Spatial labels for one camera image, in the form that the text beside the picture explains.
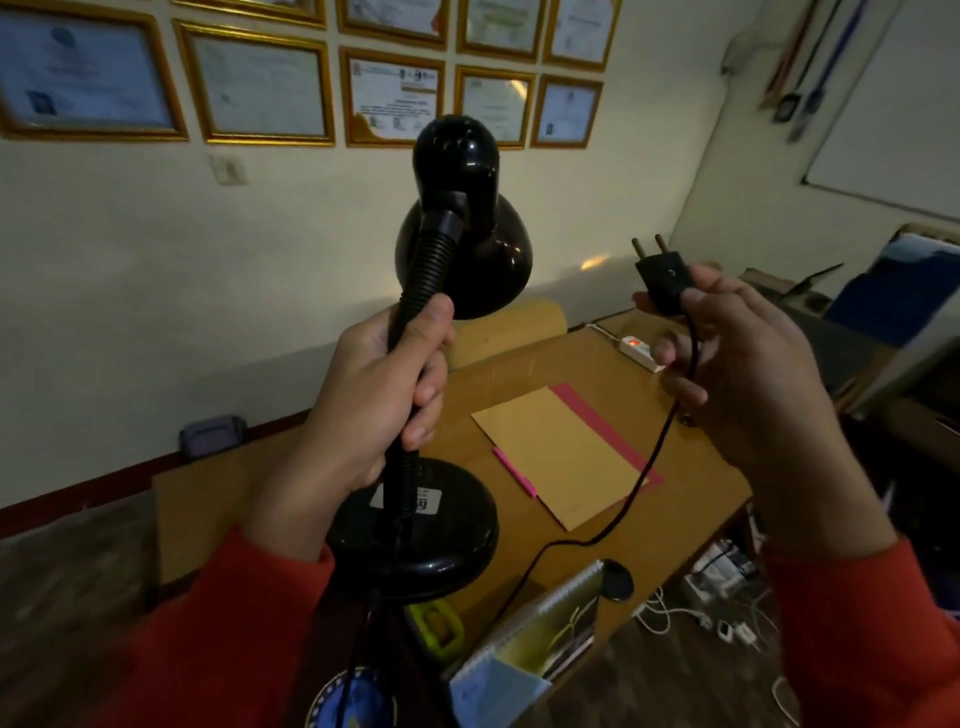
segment wooden desk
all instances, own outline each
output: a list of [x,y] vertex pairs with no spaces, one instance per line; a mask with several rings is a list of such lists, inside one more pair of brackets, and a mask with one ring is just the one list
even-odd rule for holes
[[[662,320],[631,314],[636,316],[635,326],[663,327]],[[591,536],[618,507],[567,534],[504,470],[490,440],[470,417],[564,381],[641,454],[649,454],[670,406],[656,376],[589,329],[506,352],[451,375],[437,437],[424,454],[476,474],[490,488],[500,519],[500,541],[490,566],[449,598],[464,620],[468,642],[486,627],[543,544],[564,536]],[[291,430],[155,478],[161,583],[186,575],[209,557],[250,494],[298,436],[298,430]],[[624,564],[634,577],[635,595],[629,603],[601,606],[600,641],[629,619],[639,602],[700,549],[750,494],[740,472],[723,462],[699,429],[674,424],[656,468],[665,482],[641,494],[603,544],[554,549],[532,577],[549,588],[594,559],[609,557]]]

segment whiteboard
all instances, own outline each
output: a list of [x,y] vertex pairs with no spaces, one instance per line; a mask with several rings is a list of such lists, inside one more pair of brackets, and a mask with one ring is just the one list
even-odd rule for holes
[[960,2],[904,1],[806,181],[960,219]]

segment light switch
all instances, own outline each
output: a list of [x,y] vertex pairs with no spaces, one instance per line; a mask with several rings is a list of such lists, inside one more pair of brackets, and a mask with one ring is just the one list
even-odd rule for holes
[[250,184],[247,180],[247,167],[244,166],[240,157],[210,155],[210,167],[218,184],[226,187]]

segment wooden frame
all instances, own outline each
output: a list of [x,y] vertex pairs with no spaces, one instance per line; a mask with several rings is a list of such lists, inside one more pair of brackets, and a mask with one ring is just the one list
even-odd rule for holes
[[395,140],[395,139],[368,139],[360,138],[353,129],[353,91],[352,80],[350,77],[350,61],[374,61],[379,63],[395,63],[396,65],[409,65],[419,68],[430,68],[437,71],[437,114],[439,118],[444,114],[444,69],[445,62],[434,59],[418,58],[416,56],[399,56],[393,53],[384,53],[383,51],[373,51],[367,48],[349,48],[340,46],[340,86],[343,93],[344,103],[344,136],[347,138],[348,147],[400,147],[409,148],[415,144],[415,140]]
[[623,4],[623,0],[611,1],[613,2],[613,21],[610,26],[610,35],[607,37],[607,47],[604,49],[603,62],[593,63],[553,55],[553,35],[557,29],[557,16],[560,13],[562,0],[551,0],[550,16],[547,18],[546,42],[543,44],[543,62],[551,65],[565,65],[569,68],[583,68],[587,71],[606,71],[607,61],[610,59],[610,49],[613,46],[613,36],[616,35],[616,23],[620,19],[620,6]]
[[202,8],[208,11],[234,12],[247,17],[262,18],[282,23],[296,23],[313,28],[326,28],[326,0],[313,0],[314,11],[284,8],[278,5],[257,3],[253,0],[171,0],[174,5],[187,8]]
[[389,40],[393,43],[416,45],[421,48],[432,48],[436,51],[446,50],[447,29],[450,24],[450,0],[440,2],[440,36],[428,36],[401,28],[384,28],[374,23],[364,23],[350,20],[347,12],[349,0],[334,0],[337,6],[337,28],[347,36],[372,37],[377,40]]
[[186,123],[183,119],[183,110],[180,108],[180,100],[177,97],[173,77],[170,74],[170,66],[167,64],[166,56],[163,53],[160,29],[151,15],[115,8],[61,2],[60,0],[0,0],[0,11],[2,10],[60,15],[111,25],[134,26],[142,30],[163,93],[163,101],[173,125],[169,129],[153,127],[117,127],[113,129],[25,127],[18,123],[10,110],[7,109],[6,100],[0,93],[0,133],[3,136],[11,139],[45,139],[50,141],[186,141],[189,138]]
[[[190,91],[193,94],[194,105],[197,107],[197,116],[200,118],[200,127],[204,133],[204,140],[208,144],[274,144],[280,146],[311,146],[332,147],[336,144],[336,132],[333,121],[333,94],[330,85],[330,66],[326,53],[326,43],[321,40],[308,40],[300,37],[272,36],[265,33],[245,31],[227,26],[200,25],[184,20],[174,20],[177,32],[177,44],[180,46],[180,57],[187,79],[190,82]],[[220,40],[233,40],[259,45],[273,45],[280,48],[290,48],[299,51],[310,51],[316,54],[318,76],[321,87],[319,89],[323,104],[324,131],[320,135],[313,134],[271,134],[271,133],[238,133],[218,132],[214,129],[213,114],[207,101],[206,83],[204,74],[197,58],[196,49],[191,42],[192,36],[214,37]]]
[[540,9],[537,14],[537,29],[534,34],[534,47],[530,53],[515,51],[510,48],[500,48],[495,45],[471,43],[467,40],[467,14],[470,0],[460,0],[460,10],[457,15],[457,53],[471,53],[477,56],[508,59],[536,63],[540,54],[540,37],[543,35],[543,17],[546,15],[547,0],[540,0]]
[[[540,141],[540,121],[543,115],[543,101],[546,98],[546,89],[550,85],[577,86],[580,88],[591,88],[596,91],[593,99],[593,109],[590,111],[590,121],[587,125],[587,136],[580,141],[560,141],[549,142]],[[590,143],[590,136],[593,134],[593,122],[597,118],[597,110],[600,109],[600,97],[603,95],[603,82],[592,81],[590,79],[575,79],[569,76],[540,76],[540,88],[537,90],[537,112],[534,114],[534,128],[530,132],[530,146],[541,149],[586,149]]]
[[520,124],[520,141],[497,141],[496,146],[501,150],[523,149],[526,147],[527,130],[530,122],[530,108],[534,103],[534,89],[537,81],[535,73],[520,73],[499,68],[482,68],[472,65],[457,65],[456,85],[453,94],[453,112],[464,112],[464,81],[468,76],[482,79],[502,79],[504,81],[525,81],[527,83],[527,99],[523,106],[523,121]]

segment certificate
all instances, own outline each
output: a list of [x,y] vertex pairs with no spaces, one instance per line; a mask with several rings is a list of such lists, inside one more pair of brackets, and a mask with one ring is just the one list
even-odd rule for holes
[[183,65],[211,143],[334,143],[326,45],[175,21]]
[[457,51],[535,61],[546,0],[460,0]]
[[482,122],[500,149],[523,149],[535,78],[532,73],[458,65],[454,113]]
[[204,8],[286,23],[326,27],[324,0],[173,0],[176,5]]
[[444,109],[444,62],[340,49],[347,145],[413,146]]
[[156,22],[90,6],[4,5],[0,128],[48,139],[185,139]]
[[553,0],[543,62],[602,71],[621,0]]
[[446,48],[449,0],[337,0],[340,32]]
[[599,81],[544,76],[540,80],[533,147],[585,149],[600,106]]

